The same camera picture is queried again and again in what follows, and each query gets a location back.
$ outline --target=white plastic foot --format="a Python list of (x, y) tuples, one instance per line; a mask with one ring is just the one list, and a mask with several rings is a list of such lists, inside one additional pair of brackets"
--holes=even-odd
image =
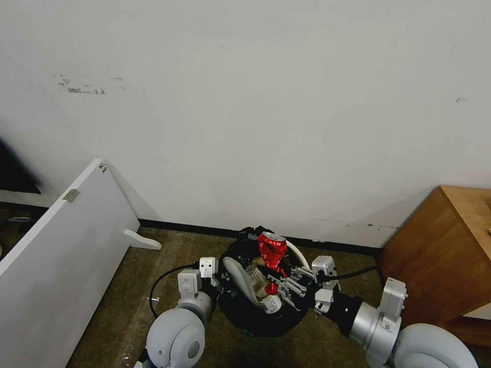
[(157, 240), (144, 238), (141, 235), (138, 235), (134, 231), (126, 229), (124, 231), (124, 235), (130, 238), (130, 245), (133, 248), (144, 248), (144, 249), (153, 249), (153, 250), (161, 250), (162, 244)]

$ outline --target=white wall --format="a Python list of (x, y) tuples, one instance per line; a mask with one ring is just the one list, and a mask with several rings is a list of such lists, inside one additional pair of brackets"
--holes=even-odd
[(100, 156), (140, 218), (382, 246), (435, 185), (491, 186), (490, 19), (476, 0), (3, 0), (0, 136), (45, 194), (0, 200), (51, 204)]

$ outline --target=brown carpet floor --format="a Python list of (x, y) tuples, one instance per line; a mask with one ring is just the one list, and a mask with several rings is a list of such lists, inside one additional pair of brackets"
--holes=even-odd
[[(22, 237), (19, 223), (5, 223), (13, 216), (29, 213), (0, 209), (0, 244), (4, 253)], [(163, 244), (160, 252), (130, 248), (89, 323), (67, 367), (132, 368), (145, 346), (153, 316), (148, 292), (163, 272), (204, 256), (219, 257), (233, 241), (230, 238), (140, 228), (139, 234)], [(317, 255), (333, 256), (339, 273), (375, 264), (370, 256), (300, 248), (311, 262)], [(342, 290), (359, 295), (377, 306), (382, 295), (378, 274), (373, 271), (341, 281)], [(175, 306), (176, 276), (163, 279), (155, 291), (160, 301), (157, 313)], [(491, 349), (470, 347), (481, 368), (491, 368)], [(250, 337), (215, 311), (206, 330), (205, 352), (198, 367), (366, 367), (364, 351), (342, 336), (338, 327), (309, 311), (293, 330), (275, 339)]]

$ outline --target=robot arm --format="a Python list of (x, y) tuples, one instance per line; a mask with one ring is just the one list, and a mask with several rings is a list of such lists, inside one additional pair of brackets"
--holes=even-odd
[[(319, 256), (312, 270), (292, 268), (289, 277), (265, 268), (267, 278), (278, 285), (278, 294), (297, 310), (307, 305), (334, 321), (340, 332), (366, 350), (372, 368), (477, 368), (467, 347), (454, 335), (432, 325), (416, 324), (399, 333), (406, 285), (388, 278), (378, 308), (357, 296), (341, 292), (334, 260)], [(201, 258), (199, 270), (177, 275), (177, 306), (162, 313), (147, 335), (146, 349), (152, 363), (162, 368), (194, 366), (203, 354), (205, 328), (220, 291), (218, 260)]]

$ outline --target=dark object on left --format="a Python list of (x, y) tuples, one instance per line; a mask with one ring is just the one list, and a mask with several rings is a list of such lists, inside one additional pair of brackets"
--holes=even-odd
[(10, 192), (41, 194), (37, 188), (38, 181), (15, 154), (0, 140), (0, 170), (2, 179), (0, 189)]

